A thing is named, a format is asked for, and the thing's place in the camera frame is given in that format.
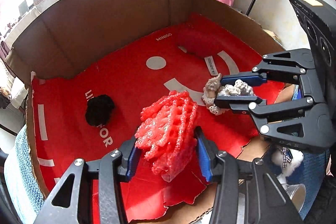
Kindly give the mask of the cream crochet scrunchie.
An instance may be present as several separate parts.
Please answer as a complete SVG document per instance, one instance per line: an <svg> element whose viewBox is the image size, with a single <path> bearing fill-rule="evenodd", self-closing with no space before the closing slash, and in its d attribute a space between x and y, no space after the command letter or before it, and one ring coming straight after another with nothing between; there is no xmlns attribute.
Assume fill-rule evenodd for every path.
<svg viewBox="0 0 336 224"><path fill-rule="evenodd" d="M221 109L214 104L217 96L254 96L253 88L241 79L234 80L234 84L221 84L222 75L207 81L203 88L202 101L211 114L221 115L228 109Z"/></svg>

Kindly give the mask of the white fluffy bow scrunchie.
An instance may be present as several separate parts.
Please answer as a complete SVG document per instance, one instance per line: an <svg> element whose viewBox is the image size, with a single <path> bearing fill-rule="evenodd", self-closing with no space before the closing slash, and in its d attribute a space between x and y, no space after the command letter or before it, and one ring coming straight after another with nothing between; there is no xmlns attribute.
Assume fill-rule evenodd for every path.
<svg viewBox="0 0 336 224"><path fill-rule="evenodd" d="M271 161L281 168L281 174L289 177L302 164L304 155L301 151L277 146L271 156Z"/></svg>

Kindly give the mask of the red foam net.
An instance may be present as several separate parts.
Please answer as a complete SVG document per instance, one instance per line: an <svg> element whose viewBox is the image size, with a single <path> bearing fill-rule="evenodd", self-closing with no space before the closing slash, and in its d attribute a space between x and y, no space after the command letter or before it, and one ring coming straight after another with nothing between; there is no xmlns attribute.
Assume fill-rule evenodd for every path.
<svg viewBox="0 0 336 224"><path fill-rule="evenodd" d="M153 174L171 182L185 169L197 146L197 119L198 104L186 90L170 91L142 109L135 147L143 152Z"/></svg>

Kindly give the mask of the black pompom scrunchie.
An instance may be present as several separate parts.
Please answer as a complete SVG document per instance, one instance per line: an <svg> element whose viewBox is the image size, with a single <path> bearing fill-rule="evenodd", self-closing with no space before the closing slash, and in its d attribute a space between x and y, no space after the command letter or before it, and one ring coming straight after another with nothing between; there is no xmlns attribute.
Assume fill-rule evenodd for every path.
<svg viewBox="0 0 336 224"><path fill-rule="evenodd" d="M90 126L104 126L110 120L115 104L106 94L96 96L87 102L85 120Z"/></svg>

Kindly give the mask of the glass jar of capsules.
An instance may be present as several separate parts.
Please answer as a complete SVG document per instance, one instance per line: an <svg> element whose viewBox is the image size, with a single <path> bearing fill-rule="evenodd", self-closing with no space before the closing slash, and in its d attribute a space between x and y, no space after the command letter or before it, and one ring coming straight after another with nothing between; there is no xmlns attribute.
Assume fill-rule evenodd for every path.
<svg viewBox="0 0 336 224"><path fill-rule="evenodd" d="M283 174L277 176L279 183L282 185L290 200L298 212L301 211L306 199L306 187L304 184L289 185Z"/></svg>

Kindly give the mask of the blue knitted blanket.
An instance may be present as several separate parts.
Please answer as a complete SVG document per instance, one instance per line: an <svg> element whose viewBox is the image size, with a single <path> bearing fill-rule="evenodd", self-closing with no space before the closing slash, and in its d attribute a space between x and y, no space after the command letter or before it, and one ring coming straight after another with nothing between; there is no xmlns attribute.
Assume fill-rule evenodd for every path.
<svg viewBox="0 0 336 224"><path fill-rule="evenodd" d="M18 172L15 176L18 179L18 185L14 189L18 192L15 194L12 190L10 194L22 223L33 223L44 203L42 191L34 175L30 152L27 126L24 125L15 139L13 152L14 160L17 161ZM304 218L308 214L322 184L322 179L325 176L323 165L329 159L329 156L326 153L312 155L294 149L291 150L291 154L293 159L283 170L280 170L282 155L278 148L269 151L265 158L272 163L270 167L278 174L277 178L283 186L289 189L300 184L301 188L297 187L296 190L306 190L305 197L302 198L305 203L300 211L301 217Z"/></svg>

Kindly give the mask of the brown cardboard box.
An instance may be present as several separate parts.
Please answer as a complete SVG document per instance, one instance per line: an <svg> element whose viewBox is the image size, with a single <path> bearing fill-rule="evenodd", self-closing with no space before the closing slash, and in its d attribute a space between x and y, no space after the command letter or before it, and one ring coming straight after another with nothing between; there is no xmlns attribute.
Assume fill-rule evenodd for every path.
<svg viewBox="0 0 336 224"><path fill-rule="evenodd" d="M133 136L141 110L171 90L198 103L199 124L231 155L266 144L247 115L216 117L202 104L210 78L248 71L282 46L248 16L216 0L59 0L15 39L6 63L29 86L27 136L44 196L74 159L96 160ZM88 100L115 107L104 126L85 120Z"/></svg>

